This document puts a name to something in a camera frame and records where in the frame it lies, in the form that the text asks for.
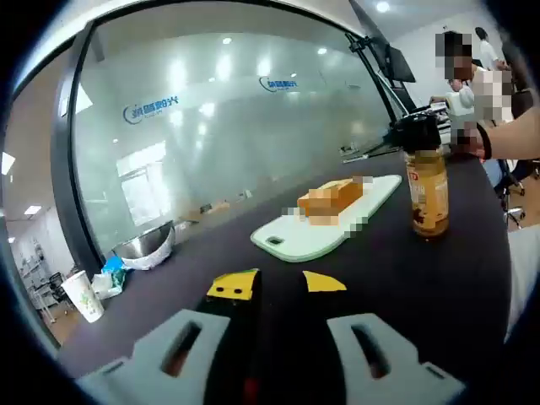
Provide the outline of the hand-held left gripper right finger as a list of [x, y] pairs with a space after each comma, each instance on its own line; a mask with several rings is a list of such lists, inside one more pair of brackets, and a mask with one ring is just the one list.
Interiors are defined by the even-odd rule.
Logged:
[[344, 283], [302, 275], [310, 323], [320, 334], [310, 339], [309, 357], [342, 403], [448, 404], [463, 391], [462, 382], [422, 362], [417, 348], [377, 315], [345, 314]]

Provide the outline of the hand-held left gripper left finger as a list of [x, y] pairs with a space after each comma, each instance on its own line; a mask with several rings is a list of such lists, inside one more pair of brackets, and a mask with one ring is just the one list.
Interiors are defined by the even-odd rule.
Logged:
[[96, 404], [243, 404], [262, 276], [217, 277], [194, 310], [138, 339], [132, 354], [78, 379]]

